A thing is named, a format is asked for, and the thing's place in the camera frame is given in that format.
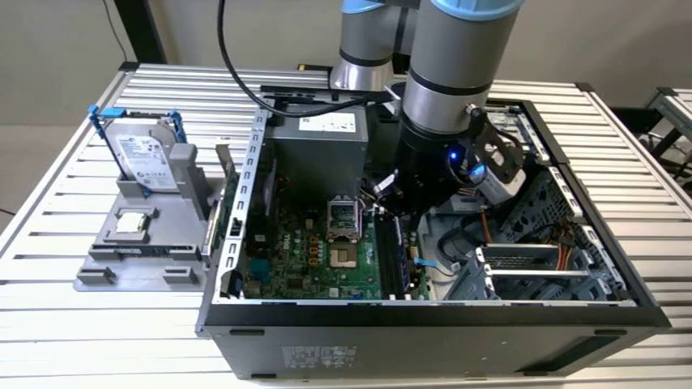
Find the silver cylinder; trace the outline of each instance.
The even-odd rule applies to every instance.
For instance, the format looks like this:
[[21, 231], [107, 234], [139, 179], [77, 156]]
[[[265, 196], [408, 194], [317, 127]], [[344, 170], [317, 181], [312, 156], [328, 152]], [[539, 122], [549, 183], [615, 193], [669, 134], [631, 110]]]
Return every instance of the silver cylinder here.
[[517, 11], [499, 19], [464, 20], [431, 0], [420, 2], [403, 111], [429, 132], [467, 130], [465, 108], [485, 104], [516, 18]]
[[360, 66], [340, 58], [329, 75], [329, 86], [351, 91], [381, 91], [392, 76], [392, 61], [380, 66]]
[[425, 88], [411, 77], [403, 99], [403, 111], [424, 130], [439, 135], [459, 134], [468, 127], [465, 107], [484, 105], [489, 90], [469, 96], [445, 95]]
[[364, 61], [392, 56], [399, 8], [381, 6], [371, 11], [341, 16], [340, 51]]

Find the power supply label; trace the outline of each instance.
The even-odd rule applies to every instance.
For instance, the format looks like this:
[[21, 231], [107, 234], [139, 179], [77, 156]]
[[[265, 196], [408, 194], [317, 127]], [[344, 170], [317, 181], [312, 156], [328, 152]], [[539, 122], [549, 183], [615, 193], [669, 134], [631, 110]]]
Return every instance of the power supply label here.
[[117, 143], [135, 175], [135, 180], [151, 191], [177, 190], [161, 143], [151, 136], [119, 135]]
[[356, 132], [356, 114], [347, 112], [325, 113], [311, 118], [300, 118], [299, 130], [324, 132]]

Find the metal grid table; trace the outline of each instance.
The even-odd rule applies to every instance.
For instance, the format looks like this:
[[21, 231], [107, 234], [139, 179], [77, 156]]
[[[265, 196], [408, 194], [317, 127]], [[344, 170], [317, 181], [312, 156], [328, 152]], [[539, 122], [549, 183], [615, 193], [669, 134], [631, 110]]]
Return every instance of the metal grid table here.
[[659, 88], [647, 108], [656, 109], [692, 141], [692, 89]]
[[[323, 72], [241, 71], [251, 88], [325, 87]], [[637, 389], [692, 386], [692, 206], [609, 112], [571, 83], [497, 81], [491, 96], [535, 102], [609, 227], [664, 306], [673, 330], [565, 379], [348, 381], [300, 386]], [[141, 65], [121, 71], [100, 105], [177, 108], [197, 163], [220, 174], [213, 146], [243, 161], [255, 104], [225, 70]], [[88, 121], [77, 129], [0, 237], [0, 386], [171, 387], [233, 384], [193, 325], [201, 293], [77, 293], [72, 280], [117, 188], [117, 168]]]

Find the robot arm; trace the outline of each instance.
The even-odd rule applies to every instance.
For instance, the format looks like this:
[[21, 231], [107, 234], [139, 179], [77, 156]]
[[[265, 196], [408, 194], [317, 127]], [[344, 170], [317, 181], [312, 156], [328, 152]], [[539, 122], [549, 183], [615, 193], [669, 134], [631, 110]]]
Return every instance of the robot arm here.
[[[416, 22], [415, 28], [403, 24], [415, 37], [395, 171], [375, 186], [396, 213], [421, 214], [464, 185], [479, 186], [491, 203], [521, 186], [520, 145], [505, 145], [483, 109], [521, 5], [523, 0], [421, 0], [419, 10], [407, 10]], [[343, 11], [332, 86], [377, 90], [391, 74], [387, 20], [401, 9], [345, 0]]]

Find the motherboard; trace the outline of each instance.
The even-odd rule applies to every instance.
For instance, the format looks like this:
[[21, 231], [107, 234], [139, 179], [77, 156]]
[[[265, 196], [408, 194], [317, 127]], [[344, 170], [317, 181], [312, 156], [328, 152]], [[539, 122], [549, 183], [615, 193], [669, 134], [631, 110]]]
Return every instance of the motherboard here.
[[[247, 298], [263, 299], [387, 299], [383, 274], [396, 269], [380, 268], [376, 241], [375, 210], [359, 202], [337, 199], [324, 207], [293, 207], [280, 203], [272, 250], [249, 261]], [[415, 233], [401, 237], [405, 253], [416, 253]], [[413, 258], [403, 258], [404, 265]], [[427, 298], [424, 269], [408, 266], [407, 286], [412, 298]], [[409, 286], [408, 272], [416, 286]]]

